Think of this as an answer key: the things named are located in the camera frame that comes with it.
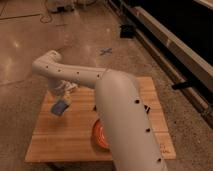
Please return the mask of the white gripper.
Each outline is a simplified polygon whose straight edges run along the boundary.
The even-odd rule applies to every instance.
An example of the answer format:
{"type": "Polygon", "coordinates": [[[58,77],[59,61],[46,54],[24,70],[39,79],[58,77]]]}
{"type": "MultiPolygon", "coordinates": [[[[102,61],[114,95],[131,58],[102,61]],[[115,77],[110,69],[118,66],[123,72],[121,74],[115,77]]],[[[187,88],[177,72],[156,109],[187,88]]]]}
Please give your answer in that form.
{"type": "Polygon", "coordinates": [[[55,79],[49,80],[49,91],[57,100],[70,102],[71,93],[74,92],[77,88],[77,84],[70,83],[69,81],[55,79]]]}

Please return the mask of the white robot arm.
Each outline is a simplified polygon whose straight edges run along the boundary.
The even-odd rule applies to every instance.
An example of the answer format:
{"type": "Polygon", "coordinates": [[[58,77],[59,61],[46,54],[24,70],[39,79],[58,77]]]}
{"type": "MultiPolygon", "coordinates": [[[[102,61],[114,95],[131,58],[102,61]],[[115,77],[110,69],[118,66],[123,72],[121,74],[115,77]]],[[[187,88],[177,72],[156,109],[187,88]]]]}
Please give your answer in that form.
{"type": "Polygon", "coordinates": [[[94,90],[100,121],[117,171],[168,171],[144,109],[137,78],[129,73],[62,64],[51,50],[32,63],[38,74],[94,90]]]}

